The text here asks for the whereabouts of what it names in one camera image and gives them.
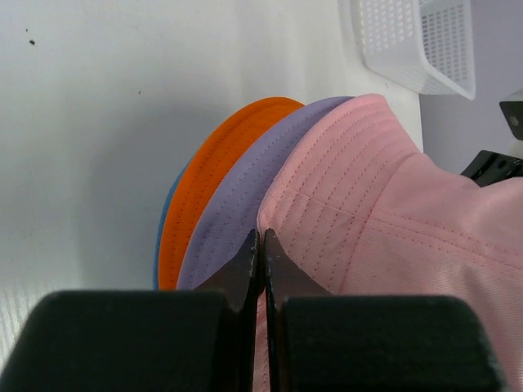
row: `pink fabric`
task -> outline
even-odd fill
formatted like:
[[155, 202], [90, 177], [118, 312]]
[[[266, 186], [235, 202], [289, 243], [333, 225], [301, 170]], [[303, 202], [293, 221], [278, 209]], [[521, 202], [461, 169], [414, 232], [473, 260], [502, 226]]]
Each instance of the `pink fabric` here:
[[[438, 169], [386, 101], [369, 95], [309, 130], [269, 188], [258, 228], [274, 229], [288, 255], [332, 293], [462, 298], [512, 390], [523, 390], [522, 217], [522, 179], [479, 188]], [[264, 328], [255, 391], [269, 389]]]

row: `orange fabric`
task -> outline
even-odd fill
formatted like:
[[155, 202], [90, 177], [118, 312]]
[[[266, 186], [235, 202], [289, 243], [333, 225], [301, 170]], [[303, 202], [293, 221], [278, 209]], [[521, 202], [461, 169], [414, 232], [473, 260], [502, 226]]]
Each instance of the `orange fabric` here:
[[239, 157], [303, 104], [271, 97], [245, 106], [220, 125], [191, 159], [172, 196], [159, 250], [159, 288], [175, 289], [190, 236], [208, 200]]

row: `purple hat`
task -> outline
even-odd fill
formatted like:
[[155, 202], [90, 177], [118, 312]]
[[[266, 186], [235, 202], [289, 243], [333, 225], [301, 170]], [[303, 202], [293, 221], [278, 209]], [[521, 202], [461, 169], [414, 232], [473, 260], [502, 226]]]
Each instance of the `purple hat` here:
[[230, 169], [203, 210], [181, 265], [178, 289], [192, 289], [217, 272], [256, 229], [258, 208], [285, 160], [309, 129], [350, 97], [319, 100], [261, 136]]

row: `plastic basket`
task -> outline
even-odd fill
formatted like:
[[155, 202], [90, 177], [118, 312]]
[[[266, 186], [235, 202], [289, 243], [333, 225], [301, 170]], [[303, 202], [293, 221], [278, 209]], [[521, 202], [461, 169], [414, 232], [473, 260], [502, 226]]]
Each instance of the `plastic basket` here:
[[470, 0], [358, 0], [365, 64], [421, 94], [476, 95]]

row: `white table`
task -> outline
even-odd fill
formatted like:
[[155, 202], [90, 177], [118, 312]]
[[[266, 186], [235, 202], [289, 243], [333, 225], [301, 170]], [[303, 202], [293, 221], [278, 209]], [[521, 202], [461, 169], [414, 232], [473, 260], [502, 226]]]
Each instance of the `white table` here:
[[46, 292], [151, 287], [167, 191], [240, 107], [379, 92], [422, 145], [348, 0], [3, 0], [0, 55], [0, 365]]

